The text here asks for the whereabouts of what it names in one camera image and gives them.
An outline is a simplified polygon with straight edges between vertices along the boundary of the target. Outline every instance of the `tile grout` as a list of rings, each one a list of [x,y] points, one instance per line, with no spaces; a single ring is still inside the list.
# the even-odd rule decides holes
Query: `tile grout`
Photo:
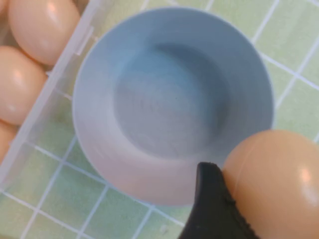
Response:
[[[316,1],[316,0],[307,0],[307,1],[319,7],[318,1]]]
[[[48,213],[46,213],[46,212],[44,212],[44,211],[41,211],[41,210],[40,210],[38,213],[41,214],[42,216],[44,216],[44,217],[50,219],[51,221],[53,221],[53,222],[59,224],[60,226],[62,226],[62,227],[64,227],[64,228],[67,228],[68,230],[70,230],[70,231],[72,231],[72,232],[74,232],[74,233],[79,233],[79,231],[78,231],[77,229],[75,229],[75,228],[71,227],[70,225],[68,225],[68,224],[66,224],[66,223],[64,223],[64,222],[62,222],[62,221],[60,221],[60,220],[58,220],[57,218],[51,216],[50,214],[48,214]]]
[[[295,76],[297,79],[303,81],[304,83],[306,83],[308,86],[316,89],[319,91],[319,86],[316,85],[315,83],[313,83],[312,81],[306,79],[304,76],[297,74],[296,72],[294,72],[293,70],[289,69],[287,66],[277,62],[276,60],[272,59],[271,57],[267,56],[266,54],[260,52],[262,58],[266,61],[268,61],[269,63],[277,66],[278,68],[286,71],[287,73],[291,74],[292,76]]]
[[[211,8],[213,7],[215,0],[209,0],[209,2],[207,3],[206,7],[205,7],[205,11],[209,11],[211,10]]]
[[[39,146],[37,146],[35,149],[36,149],[36,150],[40,149],[41,152],[43,152],[45,155],[47,155],[47,156],[49,156],[49,157],[52,155],[52,153],[48,152],[48,151],[45,150],[45,149],[42,149],[42,148],[39,147]],[[61,161],[61,159],[59,159],[58,156],[55,156],[54,159],[56,159],[56,160],[58,160],[58,161]],[[107,186],[107,187],[109,187],[109,188],[112,188],[112,189],[116,190],[114,187],[112,187],[111,185],[109,185],[104,179],[102,179],[102,178],[100,178],[100,177],[98,177],[98,176],[95,176],[95,175],[93,175],[92,173],[89,173],[89,172],[85,171],[84,169],[81,169],[81,168],[79,168],[79,167],[77,167],[77,166],[75,166],[75,165],[73,165],[73,164],[71,164],[71,163],[69,163],[69,162],[66,162],[66,161],[63,162],[63,165],[66,165],[66,166],[68,166],[68,167],[74,169],[75,171],[78,171],[78,172],[80,172],[80,173],[86,175],[87,177],[92,178],[93,180],[95,180],[95,181],[97,181],[97,182],[99,182],[99,183],[102,183],[103,185],[105,185],[105,186]],[[150,204],[148,204],[148,203],[144,203],[144,202],[138,201],[138,200],[136,200],[135,198],[131,198],[130,196],[128,196],[128,197],[129,197],[130,199],[132,199],[133,201],[135,201],[135,202],[137,202],[137,203],[139,203],[139,204],[141,204],[141,205],[143,205],[143,206],[145,206],[145,207],[147,207],[147,208],[153,208],[153,205],[150,205]],[[161,210],[157,209],[155,206],[154,206],[154,208],[153,208],[153,211],[154,211],[154,212],[157,212],[157,213],[159,213],[159,214],[161,214],[163,217],[169,219],[170,221],[174,222],[175,224],[177,224],[177,225],[179,225],[179,226],[182,226],[182,227],[185,226],[184,223],[182,223],[182,222],[176,220],[175,218],[173,218],[173,217],[167,215],[166,213],[164,213],[164,212],[162,212]]]
[[[12,200],[14,200],[14,201],[16,201],[17,203],[19,203],[19,204],[21,204],[21,205],[23,205],[23,206],[25,206],[25,207],[27,207],[27,208],[33,210],[33,211],[36,210],[36,207],[33,206],[33,205],[31,205],[30,203],[27,203],[27,202],[25,202],[25,201],[23,201],[23,200],[17,198],[16,196],[14,196],[14,195],[12,195],[12,194],[6,192],[6,191],[0,190],[0,192],[1,192],[2,194],[4,194],[6,197],[8,197],[8,198],[10,198],[10,199],[12,199]],[[46,212],[44,212],[44,211],[42,211],[42,210],[39,210],[38,213],[41,214],[41,215],[43,215],[44,217],[46,217],[46,218],[52,220],[53,222],[55,222],[55,223],[57,223],[57,224],[59,224],[59,225],[65,227],[65,228],[69,229],[69,230],[72,231],[72,232],[79,233],[79,231],[78,231],[77,229],[75,229],[75,228],[71,227],[70,225],[68,225],[68,224],[66,224],[66,223],[64,223],[64,222],[62,222],[62,221],[60,221],[60,220],[58,220],[57,218],[55,218],[55,217],[49,215],[48,213],[46,213]],[[87,235],[85,235],[85,234],[83,234],[83,236],[86,237],[86,238],[93,239],[92,237],[87,236]]]
[[[280,105],[282,104],[282,102],[284,101],[284,99],[286,98],[286,96],[290,93],[290,90],[293,88],[293,86],[295,85],[297,81],[296,76],[293,76],[292,79],[289,81],[289,83],[287,84],[286,88],[284,89],[284,91],[282,92],[282,94],[279,96],[279,98],[277,99],[276,102],[276,109],[278,109],[280,107]]]
[[[133,234],[132,239],[137,239],[138,236],[141,234],[142,229],[144,228],[145,224],[148,222],[154,208],[155,208],[154,205],[149,207],[149,210],[146,212],[143,220],[141,221],[140,225],[138,226],[135,233]]]
[[[60,173],[60,171],[61,171],[61,169],[63,167],[63,161],[66,161],[66,159],[67,159],[69,153],[71,152],[75,142],[76,142],[76,136],[74,136],[72,138],[72,140],[71,140],[71,142],[70,142],[70,144],[69,144],[69,146],[68,146],[68,148],[67,148],[67,150],[66,150],[66,152],[65,152],[65,154],[64,154],[64,156],[63,156],[63,158],[61,160],[61,162],[59,163],[59,166],[57,167],[57,169],[55,170],[54,174],[52,175],[52,177],[51,177],[46,189],[44,190],[44,193],[43,193],[39,203],[37,204],[37,207],[33,211],[33,214],[31,216],[30,220],[28,221],[25,229],[23,230],[20,239],[25,239],[29,229],[31,228],[31,226],[32,226],[32,224],[33,224],[33,222],[34,222],[34,220],[36,218],[36,215],[40,211],[40,208],[42,207],[47,195],[49,194],[49,192],[50,192],[50,190],[51,190],[56,178],[58,177],[58,175],[59,175],[59,173]]]
[[[170,221],[174,222],[175,224],[177,224],[177,225],[179,225],[179,226],[181,226],[181,227],[185,227],[185,224],[184,224],[184,223],[182,223],[182,222],[176,220],[175,218],[173,218],[173,217],[167,215],[166,213],[163,213],[161,210],[159,210],[159,209],[157,209],[157,208],[154,208],[154,212],[156,212],[156,213],[162,215],[162,216],[165,217],[166,219],[169,219]]]
[[[284,101],[286,96],[290,93],[291,88],[294,86],[294,84],[297,81],[297,76],[299,76],[301,74],[301,72],[304,70],[304,68],[308,64],[309,60],[311,59],[311,57],[315,53],[316,49],[318,48],[318,46],[319,46],[319,35],[315,39],[315,42],[311,46],[310,50],[307,52],[305,58],[303,59],[302,63],[300,64],[300,66],[298,68],[298,70],[296,71],[296,74],[290,80],[288,86],[285,88],[284,92],[280,95],[279,99],[277,100],[276,108],[280,107],[280,105],[282,104],[282,102]]]
[[[142,6],[140,8],[140,11],[145,10],[145,8],[148,6],[149,2],[150,2],[150,0],[144,0]]]
[[[262,21],[262,23],[259,25],[255,35],[252,38],[252,43],[255,44],[256,41],[258,40],[258,38],[260,37],[261,33],[263,32],[265,26],[267,25],[267,23],[269,22],[270,18],[272,17],[276,7],[278,6],[280,0],[274,0],[273,4],[271,5],[271,7],[269,8],[264,20]]]
[[[315,136],[314,142],[315,142],[315,143],[319,143],[319,132],[318,132],[317,135]]]
[[[100,206],[102,200],[104,199],[107,191],[109,190],[109,186],[105,186],[103,191],[101,192],[101,195],[99,196],[97,202],[95,203],[94,207],[92,208],[91,212],[89,213],[87,219],[85,220],[80,232],[78,233],[76,239],[80,239],[82,237],[82,235],[84,234],[85,229],[87,228],[87,226],[89,225],[91,219],[93,218],[96,210],[98,209],[98,207]]]
[[[178,6],[179,4],[175,0],[166,0],[166,2],[173,6]]]

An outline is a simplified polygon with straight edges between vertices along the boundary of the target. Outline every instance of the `eggshell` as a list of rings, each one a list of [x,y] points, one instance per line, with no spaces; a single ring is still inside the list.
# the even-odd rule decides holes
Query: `eggshell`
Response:
[[[262,239],[319,238],[319,147],[284,130],[241,142],[228,156],[227,188]]]
[[[8,0],[0,0],[0,15],[5,12],[7,2]]]
[[[22,124],[46,78],[44,70],[19,50],[0,46],[0,119]]]
[[[0,163],[9,150],[11,141],[14,139],[17,128],[13,125],[0,121]]]
[[[10,0],[8,15],[20,47],[47,65],[56,63],[80,19],[71,0]]]

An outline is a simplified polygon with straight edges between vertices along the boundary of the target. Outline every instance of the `green tiled surface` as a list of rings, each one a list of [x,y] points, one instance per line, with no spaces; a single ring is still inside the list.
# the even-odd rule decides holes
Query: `green tiled surface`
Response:
[[[160,214],[152,213],[138,239],[177,239],[182,227]]]
[[[278,97],[284,92],[287,84],[290,82],[293,76],[272,63],[265,63],[272,79],[275,97],[278,99]]]
[[[215,0],[210,11],[252,38],[272,3],[273,0]]]
[[[315,54],[310,59],[310,62],[304,69],[302,75],[308,80],[319,86],[319,48],[316,50]]]
[[[19,238],[31,218],[32,210],[0,194],[0,234]]]
[[[147,208],[109,189],[85,233],[95,239],[131,239]]]
[[[276,127],[314,139],[319,131],[319,91],[297,81],[277,111]]]
[[[195,7],[198,9],[205,9],[209,0],[175,0],[182,6]]]
[[[58,166],[58,161],[34,151],[27,161],[19,179],[8,192],[25,202],[36,206],[47,184]]]
[[[115,24],[124,20],[128,16],[138,13],[142,7],[144,0],[115,0],[115,3],[105,18],[104,27],[101,34],[109,30]]]
[[[307,0],[281,0],[257,48],[297,70],[319,32],[319,7]]]
[[[79,229],[103,188],[103,184],[65,166],[41,209],[58,220]]]
[[[275,0],[113,0],[114,5],[105,14],[105,24],[97,26],[94,33],[102,35],[114,24],[127,16],[137,13],[141,7],[150,9],[170,6],[172,2],[180,5],[209,8],[236,25],[249,38],[252,38],[263,22]],[[292,75],[284,68],[295,71],[309,52],[319,35],[319,7],[307,0],[279,0],[273,15],[257,39],[258,49],[272,58],[272,63],[265,62],[272,77],[277,99],[282,96]],[[70,64],[63,75],[68,84],[61,84],[62,92],[72,94],[70,85],[75,79],[78,62]],[[301,75],[313,85],[297,80],[277,110],[276,127],[299,132],[313,140],[319,132],[319,48],[310,58]],[[74,136],[71,117],[71,102],[61,97],[44,130],[39,132],[36,143],[62,159]],[[97,173],[88,163],[76,142],[66,158],[67,162],[94,176]],[[16,183],[6,193],[11,198],[0,194],[0,235],[19,238],[25,230],[32,208],[39,205],[49,180],[58,168],[59,162],[40,152],[33,152],[26,168]],[[68,166],[63,166],[54,181],[40,210],[50,215],[50,219],[37,214],[26,233],[26,239],[74,239],[84,230],[93,239],[176,239],[182,228],[176,220],[185,223],[191,207],[156,207],[149,219],[144,221],[148,207],[123,194],[109,189],[99,205],[96,205],[105,187]],[[157,213],[161,210],[167,216]]]
[[[88,160],[84,156],[83,151],[78,142],[76,142],[75,145],[73,146],[72,151],[68,155],[67,161],[73,164],[74,166],[77,166],[85,170],[88,173],[99,176],[99,174],[95,171],[95,169],[91,166],[91,164],[88,162]]]
[[[61,97],[54,109],[55,115],[46,128],[39,133],[37,145],[63,157],[74,136],[72,107],[69,99]]]
[[[157,207],[162,212],[166,213],[167,215],[171,216],[172,218],[185,223],[189,217],[191,206],[188,207],[164,207],[158,206]]]
[[[149,4],[146,7],[146,10],[147,9],[152,9],[152,8],[155,8],[155,7],[162,7],[162,6],[171,6],[171,4],[169,4],[165,0],[150,0]]]
[[[76,233],[38,214],[26,239],[75,239]]]

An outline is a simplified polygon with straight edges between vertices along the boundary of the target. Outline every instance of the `light blue bowl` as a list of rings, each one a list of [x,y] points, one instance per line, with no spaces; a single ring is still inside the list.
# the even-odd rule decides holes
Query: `light blue bowl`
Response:
[[[189,8],[143,12],[92,48],[78,74],[73,118],[95,169],[121,191],[191,203],[196,166],[222,166],[273,123],[269,76],[233,26]]]

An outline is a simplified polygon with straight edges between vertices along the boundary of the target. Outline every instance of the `egg holder compartment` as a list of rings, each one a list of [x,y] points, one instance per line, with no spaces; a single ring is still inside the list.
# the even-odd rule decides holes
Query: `egg holder compartment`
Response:
[[[80,21],[55,66],[45,68],[48,79],[0,165],[2,190],[21,173],[26,161],[34,152],[36,146],[34,143],[55,114],[61,97],[72,100],[67,90],[73,87],[84,57],[101,35],[105,16],[114,2],[114,0],[89,0],[86,5],[85,1],[75,0],[79,12],[83,12]],[[0,19],[0,45],[19,48],[5,17]]]

